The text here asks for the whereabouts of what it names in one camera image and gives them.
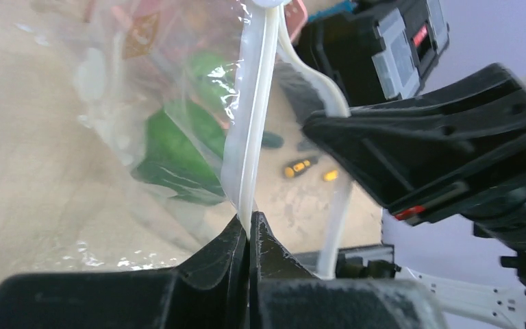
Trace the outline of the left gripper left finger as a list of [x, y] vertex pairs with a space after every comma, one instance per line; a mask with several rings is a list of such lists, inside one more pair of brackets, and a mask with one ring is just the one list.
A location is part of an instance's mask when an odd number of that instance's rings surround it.
[[0, 328], [238, 328], [247, 256], [232, 219], [176, 267], [15, 275], [0, 284]]

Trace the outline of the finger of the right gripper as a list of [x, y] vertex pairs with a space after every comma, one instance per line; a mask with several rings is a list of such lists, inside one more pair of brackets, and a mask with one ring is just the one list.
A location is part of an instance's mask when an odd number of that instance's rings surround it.
[[500, 64], [348, 117], [317, 112], [302, 131], [401, 220], [439, 221], [526, 188], [526, 84]]

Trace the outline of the clear zip top bag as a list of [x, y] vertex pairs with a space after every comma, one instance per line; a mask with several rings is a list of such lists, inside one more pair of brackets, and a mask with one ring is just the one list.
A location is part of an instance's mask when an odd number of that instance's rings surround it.
[[75, 88], [87, 124], [129, 174], [137, 217], [180, 253], [181, 264], [210, 242], [227, 216], [242, 225], [257, 209], [258, 171], [271, 149], [265, 129], [274, 78], [341, 115], [345, 101], [327, 77], [300, 60], [289, 1], [77, 1], [85, 46]]

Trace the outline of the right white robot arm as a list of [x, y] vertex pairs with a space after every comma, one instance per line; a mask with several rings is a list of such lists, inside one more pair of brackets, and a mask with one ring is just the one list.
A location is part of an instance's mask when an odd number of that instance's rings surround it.
[[380, 206], [410, 226], [462, 215], [473, 234], [514, 251], [500, 259], [525, 290], [430, 276], [402, 267], [449, 313], [526, 328], [526, 76], [490, 64], [411, 99], [317, 112], [303, 134]]

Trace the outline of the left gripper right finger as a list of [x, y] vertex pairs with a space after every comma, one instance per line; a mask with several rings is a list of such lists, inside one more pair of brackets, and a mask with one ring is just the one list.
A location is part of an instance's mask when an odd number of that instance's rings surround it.
[[447, 328], [434, 296], [411, 280], [321, 280], [275, 238], [264, 213], [250, 231], [251, 328]]

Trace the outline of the green bell pepper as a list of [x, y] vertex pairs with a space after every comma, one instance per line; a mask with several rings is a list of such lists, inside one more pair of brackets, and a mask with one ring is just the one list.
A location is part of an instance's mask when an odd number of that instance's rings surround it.
[[170, 101], [145, 121], [145, 157], [131, 171], [132, 176], [174, 190], [173, 199], [202, 206], [225, 201], [215, 170], [171, 117], [214, 155], [214, 164], [223, 159], [225, 133], [213, 116], [189, 99]]

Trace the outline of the pink plastic basket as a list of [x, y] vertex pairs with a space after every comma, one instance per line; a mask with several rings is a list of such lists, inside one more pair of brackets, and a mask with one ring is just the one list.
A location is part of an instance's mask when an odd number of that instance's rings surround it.
[[294, 43], [308, 21], [308, 11], [303, 0], [287, 1], [284, 4], [284, 16], [290, 41]]

